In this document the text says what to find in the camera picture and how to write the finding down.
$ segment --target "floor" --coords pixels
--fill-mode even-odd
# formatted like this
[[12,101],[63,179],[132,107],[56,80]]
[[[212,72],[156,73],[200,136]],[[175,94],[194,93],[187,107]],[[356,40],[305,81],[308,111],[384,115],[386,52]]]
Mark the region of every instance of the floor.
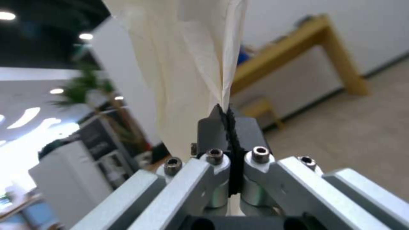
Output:
[[371,95],[341,93],[266,133],[276,159],[349,167],[409,201],[409,60],[368,80]]

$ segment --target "white tissue paper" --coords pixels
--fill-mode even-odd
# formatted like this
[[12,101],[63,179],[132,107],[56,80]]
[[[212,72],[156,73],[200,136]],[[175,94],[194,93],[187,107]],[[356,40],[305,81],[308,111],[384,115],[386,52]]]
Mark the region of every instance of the white tissue paper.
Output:
[[155,92],[158,133],[187,161],[197,122],[229,105],[246,0],[104,0]]

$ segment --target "baseboard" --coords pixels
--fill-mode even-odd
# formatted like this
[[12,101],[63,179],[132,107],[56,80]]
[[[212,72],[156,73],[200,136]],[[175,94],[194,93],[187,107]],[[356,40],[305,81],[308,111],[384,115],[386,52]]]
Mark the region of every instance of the baseboard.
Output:
[[[369,78],[371,78],[373,76],[376,76],[380,72],[382,72],[382,71],[384,71],[384,70],[398,64],[399,62],[401,62],[401,61],[403,61],[403,60],[405,60],[407,58],[409,58],[409,51],[407,51],[404,54],[399,55],[396,58],[393,58],[392,60],[386,62],[385,64],[383,64],[383,65],[369,71],[368,73],[364,74],[363,77],[365,79],[369,79]],[[299,114],[301,114],[301,113],[303,113],[303,112],[305,112],[305,111],[307,111],[307,110],[309,110],[311,108],[314,108],[315,106],[317,106],[317,105],[321,104],[322,102],[332,98],[333,96],[336,96],[336,95],[342,93],[343,91],[345,91],[345,90],[342,88],[342,89],[337,89],[337,90],[334,90],[332,92],[329,92],[329,93],[325,94],[324,96],[320,97],[319,99],[317,99],[317,100],[307,104],[306,106],[302,107],[301,109],[298,109],[297,111],[283,117],[281,120],[283,122],[286,122],[286,121],[296,117],[297,115],[299,115]],[[277,125],[273,123],[273,124],[263,128],[263,132],[268,132],[270,130],[277,129],[277,128],[278,128]]]
[[364,74],[364,78],[366,78],[366,79],[371,78],[371,77],[373,77],[373,76],[379,74],[380,72],[382,72],[382,71],[384,71],[384,70],[398,64],[399,62],[401,62],[401,61],[403,61],[403,60],[405,60],[407,58],[409,58],[409,51],[406,51],[405,53],[393,58],[392,60],[386,62],[385,64],[383,64],[383,65],[369,71],[368,73]]

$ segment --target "dark ceiling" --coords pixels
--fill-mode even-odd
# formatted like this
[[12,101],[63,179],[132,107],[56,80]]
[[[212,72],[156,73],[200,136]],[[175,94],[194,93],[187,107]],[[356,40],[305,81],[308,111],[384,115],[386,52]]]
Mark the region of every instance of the dark ceiling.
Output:
[[[109,12],[101,0],[0,0],[0,66],[72,69],[84,48],[78,36],[98,26]],[[94,63],[87,52],[81,61]]]

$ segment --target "cap screw head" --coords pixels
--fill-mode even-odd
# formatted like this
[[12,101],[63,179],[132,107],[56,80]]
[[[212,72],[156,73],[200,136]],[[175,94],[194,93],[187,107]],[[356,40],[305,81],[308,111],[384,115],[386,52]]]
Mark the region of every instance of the cap screw head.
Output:
[[165,174],[168,176],[176,175],[182,168],[182,161],[178,157],[171,157],[166,160],[164,165]]
[[206,152],[206,161],[211,165],[220,165],[223,161],[223,151],[221,149],[209,149]]
[[269,160],[270,151],[263,146],[256,146],[252,150],[252,159],[260,164],[267,163]]
[[299,156],[297,157],[297,159],[301,161],[301,163],[303,163],[305,166],[310,168],[312,171],[314,171],[315,168],[317,167],[317,163],[315,162],[315,160],[309,156]]

